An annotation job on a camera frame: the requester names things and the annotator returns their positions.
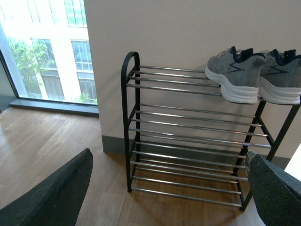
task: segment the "white sole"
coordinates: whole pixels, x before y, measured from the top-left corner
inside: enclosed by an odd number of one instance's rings
[[[260,77],[259,95],[266,101],[279,105],[298,105],[301,88],[277,87],[265,78]]]
[[[234,86],[226,76],[210,71],[206,65],[205,75],[208,79],[221,85],[222,96],[233,103],[256,104],[258,101],[258,87]]]

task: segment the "gray sneaker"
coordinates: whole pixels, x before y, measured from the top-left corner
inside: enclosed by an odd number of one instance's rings
[[[221,85],[222,96],[234,103],[256,104],[259,72],[266,63],[262,53],[232,47],[209,59],[205,75]]]
[[[292,49],[264,53],[268,63],[260,72],[259,94],[274,104],[297,105],[301,95],[301,55]]]

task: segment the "building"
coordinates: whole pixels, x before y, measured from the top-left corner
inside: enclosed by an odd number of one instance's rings
[[[20,97],[97,104],[83,0],[0,0],[0,22],[15,45],[47,47],[47,66],[23,80]]]

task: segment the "white wall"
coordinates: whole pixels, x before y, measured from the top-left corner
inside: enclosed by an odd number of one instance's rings
[[[255,51],[295,48],[301,54],[299,0],[85,0],[102,134],[123,137],[120,70],[129,51],[143,65],[204,69],[210,56],[236,46]],[[191,97],[179,105],[246,112],[255,106]],[[287,107],[268,104],[264,119],[279,129]],[[301,113],[277,156],[291,157],[301,142]]]

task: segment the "window sill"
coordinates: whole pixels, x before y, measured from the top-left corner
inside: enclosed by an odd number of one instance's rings
[[[21,99],[11,102],[10,106],[16,108],[23,108],[23,109],[34,109],[34,110],[41,110],[41,111],[48,111],[48,112],[99,117],[97,106],[81,106],[81,105],[49,103],[49,102],[21,100]]]

